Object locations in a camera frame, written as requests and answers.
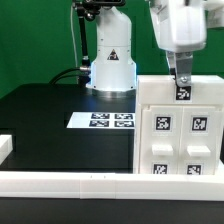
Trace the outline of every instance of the warning label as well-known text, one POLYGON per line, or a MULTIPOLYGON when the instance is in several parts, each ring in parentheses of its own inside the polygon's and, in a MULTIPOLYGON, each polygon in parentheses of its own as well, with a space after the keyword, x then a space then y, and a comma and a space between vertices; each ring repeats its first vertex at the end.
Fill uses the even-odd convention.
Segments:
POLYGON ((109 57, 107 58, 109 61, 119 61, 119 58, 117 56, 116 51, 113 49, 113 51, 110 53, 109 57))

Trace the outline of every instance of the black cable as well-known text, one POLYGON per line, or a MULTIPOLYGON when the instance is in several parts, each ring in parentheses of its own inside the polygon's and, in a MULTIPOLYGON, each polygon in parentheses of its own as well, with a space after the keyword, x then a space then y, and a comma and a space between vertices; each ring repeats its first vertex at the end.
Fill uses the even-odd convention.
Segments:
POLYGON ((74 72, 74 71, 79 71, 79 68, 70 68, 70 69, 64 70, 63 72, 60 72, 58 75, 56 75, 54 78, 50 80, 49 84, 54 84, 55 80, 57 80, 58 78, 62 77, 63 75, 69 72, 74 72))
POLYGON ((64 75, 64 76, 61 76, 61 77, 58 77, 57 79, 55 79, 54 82, 52 82, 51 84, 55 85, 61 79, 77 77, 77 76, 79 76, 79 77, 89 77, 88 75, 83 75, 83 74, 79 74, 79 75, 64 75))

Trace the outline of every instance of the black tabletop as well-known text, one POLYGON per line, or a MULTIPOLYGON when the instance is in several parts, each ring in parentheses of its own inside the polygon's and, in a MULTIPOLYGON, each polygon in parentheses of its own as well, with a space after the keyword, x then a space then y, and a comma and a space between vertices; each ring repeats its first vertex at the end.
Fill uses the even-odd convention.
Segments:
POLYGON ((24 85, 0 108, 0 132, 15 136, 0 170, 132 172, 134 130, 66 124, 72 112, 134 113, 134 97, 106 100, 75 85, 24 85))
MULTIPOLYGON (((72 112, 133 113, 135 98, 105 100, 75 85, 23 85, 0 100, 0 133, 13 134, 7 171, 132 172, 134 130, 67 129, 72 112)), ((0 223, 224 223, 224 203, 0 198, 0 223)))

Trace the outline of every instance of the green wall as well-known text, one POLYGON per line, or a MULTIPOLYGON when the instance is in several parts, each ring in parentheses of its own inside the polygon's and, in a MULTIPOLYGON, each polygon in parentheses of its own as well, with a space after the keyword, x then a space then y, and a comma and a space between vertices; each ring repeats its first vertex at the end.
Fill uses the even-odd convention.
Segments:
MULTIPOLYGON (((0 97, 25 83, 47 83, 74 67, 70 31, 71 0, 0 0, 0 97)), ((138 74, 166 74, 165 54, 158 50, 148 3, 127 0, 121 9, 133 23, 132 57, 138 74)), ((77 17, 74 16, 79 40, 77 17)), ((87 24, 90 58, 96 56, 95 23, 87 24)), ((209 31, 207 47, 195 53, 193 73, 224 74, 224 31, 209 31)))

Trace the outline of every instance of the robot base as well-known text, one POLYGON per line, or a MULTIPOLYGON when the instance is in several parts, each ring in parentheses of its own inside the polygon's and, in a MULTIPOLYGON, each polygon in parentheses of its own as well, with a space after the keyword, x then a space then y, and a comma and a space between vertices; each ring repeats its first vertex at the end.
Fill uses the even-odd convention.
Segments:
POLYGON ((96 89, 91 89, 87 88, 87 93, 93 95, 93 96, 98 96, 98 97, 103 97, 103 98, 109 98, 109 99, 118 99, 118 98, 126 98, 126 97, 131 97, 136 95, 136 89, 121 92, 121 91, 100 91, 96 89))

